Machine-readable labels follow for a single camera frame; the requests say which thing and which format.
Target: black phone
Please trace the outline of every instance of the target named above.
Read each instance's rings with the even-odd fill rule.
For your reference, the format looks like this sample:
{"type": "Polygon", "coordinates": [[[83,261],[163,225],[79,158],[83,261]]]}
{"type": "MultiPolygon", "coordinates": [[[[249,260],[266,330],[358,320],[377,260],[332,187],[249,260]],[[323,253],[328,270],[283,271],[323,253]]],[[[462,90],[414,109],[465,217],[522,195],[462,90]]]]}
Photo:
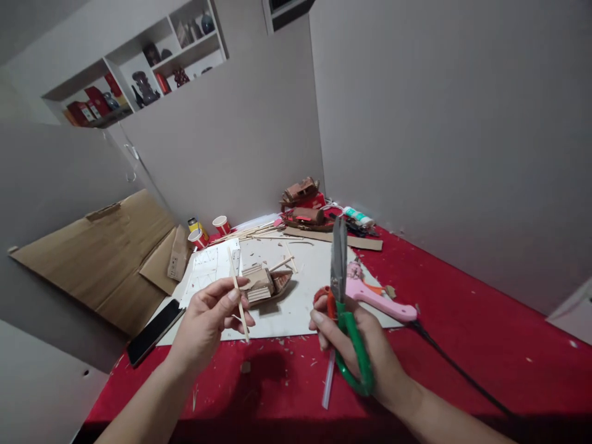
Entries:
{"type": "Polygon", "coordinates": [[[175,322],[185,313],[179,308],[179,301],[173,299],[162,311],[151,320],[138,336],[128,345],[129,363],[138,367],[144,358],[156,347],[158,341],[171,329],[175,322]]]}

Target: paper cup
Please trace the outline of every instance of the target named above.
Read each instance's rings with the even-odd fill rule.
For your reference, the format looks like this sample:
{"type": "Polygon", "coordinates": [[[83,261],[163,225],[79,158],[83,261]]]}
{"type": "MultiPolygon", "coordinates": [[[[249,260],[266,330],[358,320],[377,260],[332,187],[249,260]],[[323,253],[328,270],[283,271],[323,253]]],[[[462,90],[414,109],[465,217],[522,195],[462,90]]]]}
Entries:
{"type": "Polygon", "coordinates": [[[190,232],[187,239],[192,244],[195,244],[198,250],[203,250],[208,246],[208,241],[204,238],[204,232],[200,229],[190,232]]]}
{"type": "Polygon", "coordinates": [[[212,225],[216,227],[221,236],[230,234],[231,228],[226,216],[218,216],[212,221],[212,225]]]}

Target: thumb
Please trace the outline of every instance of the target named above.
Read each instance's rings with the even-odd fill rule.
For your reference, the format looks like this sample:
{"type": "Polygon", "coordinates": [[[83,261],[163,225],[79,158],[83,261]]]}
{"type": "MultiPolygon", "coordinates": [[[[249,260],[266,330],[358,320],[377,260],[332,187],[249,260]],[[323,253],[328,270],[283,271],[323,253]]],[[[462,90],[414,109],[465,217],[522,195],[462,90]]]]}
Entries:
{"type": "Polygon", "coordinates": [[[241,291],[232,289],[226,295],[222,296],[218,303],[210,310],[210,316],[216,323],[222,323],[224,318],[230,316],[234,308],[241,300],[241,291]]]}

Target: yellow bottle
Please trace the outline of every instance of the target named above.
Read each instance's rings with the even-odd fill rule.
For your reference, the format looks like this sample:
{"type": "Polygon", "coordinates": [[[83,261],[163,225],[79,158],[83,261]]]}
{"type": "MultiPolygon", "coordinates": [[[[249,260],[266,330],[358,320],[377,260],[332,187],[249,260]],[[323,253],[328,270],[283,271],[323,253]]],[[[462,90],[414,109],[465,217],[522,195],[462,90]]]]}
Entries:
{"type": "Polygon", "coordinates": [[[210,238],[210,236],[208,236],[208,232],[206,230],[204,230],[204,226],[202,225],[202,223],[197,219],[197,218],[191,218],[187,221],[187,224],[189,225],[189,231],[193,232],[196,229],[200,229],[203,233],[203,239],[207,242],[210,238]]]}

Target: red table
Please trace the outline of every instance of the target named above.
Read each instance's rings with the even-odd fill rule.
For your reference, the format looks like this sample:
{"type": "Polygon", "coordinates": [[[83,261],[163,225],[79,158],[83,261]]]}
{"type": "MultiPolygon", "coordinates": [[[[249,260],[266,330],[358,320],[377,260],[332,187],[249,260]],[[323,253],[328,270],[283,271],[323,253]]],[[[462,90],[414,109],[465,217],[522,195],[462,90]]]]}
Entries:
{"type": "MultiPolygon", "coordinates": [[[[592,349],[587,344],[405,240],[378,231],[382,252],[357,251],[368,270],[382,285],[395,288],[399,302],[417,303],[424,327],[444,351],[523,418],[518,426],[510,424],[417,333],[392,329],[388,339],[414,379],[523,442],[533,436],[549,442],[592,442],[587,425],[592,416],[592,349]]],[[[100,432],[123,409],[168,350],[157,347],[136,370],[122,357],[79,440],[100,432]]],[[[329,410],[324,410],[327,361],[328,353],[320,351],[313,335],[223,342],[197,378],[173,441],[409,438],[397,419],[374,400],[356,396],[337,373],[329,410]],[[251,362],[250,374],[240,373],[245,360],[251,362]]]]}

